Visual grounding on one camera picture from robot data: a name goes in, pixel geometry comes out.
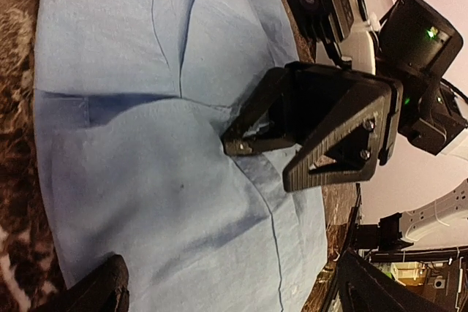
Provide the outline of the light blue shirt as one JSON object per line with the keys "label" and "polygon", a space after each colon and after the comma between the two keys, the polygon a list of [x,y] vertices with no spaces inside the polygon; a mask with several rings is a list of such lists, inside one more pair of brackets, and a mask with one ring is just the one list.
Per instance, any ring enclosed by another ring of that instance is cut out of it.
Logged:
{"label": "light blue shirt", "polygon": [[40,0],[37,163],[67,287],[120,254],[132,311],[300,311],[327,261],[322,193],[284,191],[294,148],[220,140],[297,57],[282,0]]}

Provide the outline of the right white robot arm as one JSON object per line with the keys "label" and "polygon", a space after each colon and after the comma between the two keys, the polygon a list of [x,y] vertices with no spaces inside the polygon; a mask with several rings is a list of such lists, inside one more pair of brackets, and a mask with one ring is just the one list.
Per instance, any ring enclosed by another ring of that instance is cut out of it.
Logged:
{"label": "right white robot arm", "polygon": [[445,80],[292,62],[269,69],[222,135],[228,156],[292,147],[288,192],[362,183],[371,222],[356,248],[452,243],[467,217],[467,120]]}

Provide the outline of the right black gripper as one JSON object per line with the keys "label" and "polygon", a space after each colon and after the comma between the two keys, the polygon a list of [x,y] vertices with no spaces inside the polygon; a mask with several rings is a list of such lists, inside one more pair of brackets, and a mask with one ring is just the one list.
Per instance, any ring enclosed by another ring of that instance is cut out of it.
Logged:
{"label": "right black gripper", "polygon": [[293,103],[301,149],[283,170],[284,190],[369,180],[392,155],[403,85],[322,64],[286,67],[290,72],[268,70],[245,101],[222,135],[224,153],[251,156],[291,147]]}

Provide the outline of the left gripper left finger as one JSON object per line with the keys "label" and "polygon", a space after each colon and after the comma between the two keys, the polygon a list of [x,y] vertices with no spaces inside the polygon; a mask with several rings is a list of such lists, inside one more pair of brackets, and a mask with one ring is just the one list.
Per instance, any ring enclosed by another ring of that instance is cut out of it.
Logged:
{"label": "left gripper left finger", "polygon": [[129,271],[122,255],[114,254],[72,288],[43,305],[43,311],[126,312]]}

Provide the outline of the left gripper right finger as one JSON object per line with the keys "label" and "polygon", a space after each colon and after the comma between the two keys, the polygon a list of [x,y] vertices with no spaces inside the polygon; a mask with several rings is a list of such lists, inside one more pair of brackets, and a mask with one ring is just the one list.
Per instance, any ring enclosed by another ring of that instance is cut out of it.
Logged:
{"label": "left gripper right finger", "polygon": [[410,310],[410,300],[404,287],[352,249],[342,255],[337,274],[343,311]]}

